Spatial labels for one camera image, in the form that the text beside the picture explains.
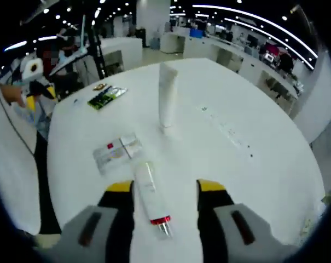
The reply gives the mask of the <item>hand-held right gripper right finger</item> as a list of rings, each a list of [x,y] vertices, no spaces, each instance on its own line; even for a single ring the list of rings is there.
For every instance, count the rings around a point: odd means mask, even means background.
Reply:
[[[280,262],[281,245],[270,225],[226,188],[198,179],[198,230],[204,262]]]

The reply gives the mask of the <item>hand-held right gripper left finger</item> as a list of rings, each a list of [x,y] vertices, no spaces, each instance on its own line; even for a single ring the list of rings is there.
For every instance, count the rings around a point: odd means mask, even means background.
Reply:
[[[107,187],[63,228],[61,262],[130,262],[135,222],[133,180]]]

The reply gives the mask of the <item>person's left hand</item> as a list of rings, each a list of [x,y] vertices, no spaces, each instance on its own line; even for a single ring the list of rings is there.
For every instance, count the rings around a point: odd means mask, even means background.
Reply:
[[[0,90],[7,103],[11,104],[12,102],[16,102],[20,107],[26,107],[22,99],[21,87],[15,85],[0,84]]]

